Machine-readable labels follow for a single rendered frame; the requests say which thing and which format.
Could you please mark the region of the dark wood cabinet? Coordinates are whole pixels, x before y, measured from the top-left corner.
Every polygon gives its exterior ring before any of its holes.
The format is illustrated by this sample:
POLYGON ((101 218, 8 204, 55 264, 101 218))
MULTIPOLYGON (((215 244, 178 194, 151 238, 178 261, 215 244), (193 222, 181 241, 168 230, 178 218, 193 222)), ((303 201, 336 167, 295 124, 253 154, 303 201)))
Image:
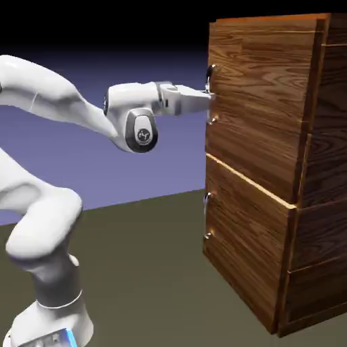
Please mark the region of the dark wood cabinet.
POLYGON ((324 14, 280 337, 347 312, 347 14, 324 14))

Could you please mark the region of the wood door with gripped handle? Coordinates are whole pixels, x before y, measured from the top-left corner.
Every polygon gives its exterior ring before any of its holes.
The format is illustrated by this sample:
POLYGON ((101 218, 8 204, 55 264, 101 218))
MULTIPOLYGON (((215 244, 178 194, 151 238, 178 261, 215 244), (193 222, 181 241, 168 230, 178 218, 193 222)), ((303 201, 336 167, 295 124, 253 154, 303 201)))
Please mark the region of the wood door with gripped handle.
POLYGON ((327 14, 217 20, 206 150, 281 200, 298 199, 327 14))

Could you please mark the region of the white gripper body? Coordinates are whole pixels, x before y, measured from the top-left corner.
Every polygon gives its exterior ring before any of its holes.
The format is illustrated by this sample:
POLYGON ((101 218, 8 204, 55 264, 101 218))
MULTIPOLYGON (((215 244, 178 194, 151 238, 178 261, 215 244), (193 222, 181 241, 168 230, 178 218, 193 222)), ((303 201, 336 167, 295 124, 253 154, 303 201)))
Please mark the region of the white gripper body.
POLYGON ((178 90, 178 101, 175 105, 175 115, 186 113, 196 113, 209 110, 211 102, 215 99, 215 94, 187 87, 176 85, 178 90))

